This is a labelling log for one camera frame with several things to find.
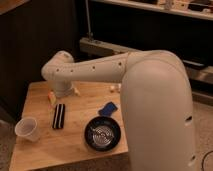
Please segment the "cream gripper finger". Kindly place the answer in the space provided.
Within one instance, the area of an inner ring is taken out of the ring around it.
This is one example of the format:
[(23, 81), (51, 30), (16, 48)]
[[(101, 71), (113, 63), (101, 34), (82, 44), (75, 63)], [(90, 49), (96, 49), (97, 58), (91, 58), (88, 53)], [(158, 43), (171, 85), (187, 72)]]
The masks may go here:
[(80, 94), (80, 91), (76, 88), (76, 87), (74, 87), (74, 94), (76, 95), (76, 96), (80, 96), (81, 94)]

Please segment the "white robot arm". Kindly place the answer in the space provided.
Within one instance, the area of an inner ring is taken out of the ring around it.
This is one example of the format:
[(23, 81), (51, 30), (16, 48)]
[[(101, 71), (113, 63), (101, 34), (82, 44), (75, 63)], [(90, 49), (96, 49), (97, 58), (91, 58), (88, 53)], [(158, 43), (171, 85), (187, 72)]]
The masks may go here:
[(41, 74), (58, 97), (74, 81), (121, 85), (131, 171), (197, 171), (192, 90), (174, 53), (133, 51), (75, 63), (60, 51)]

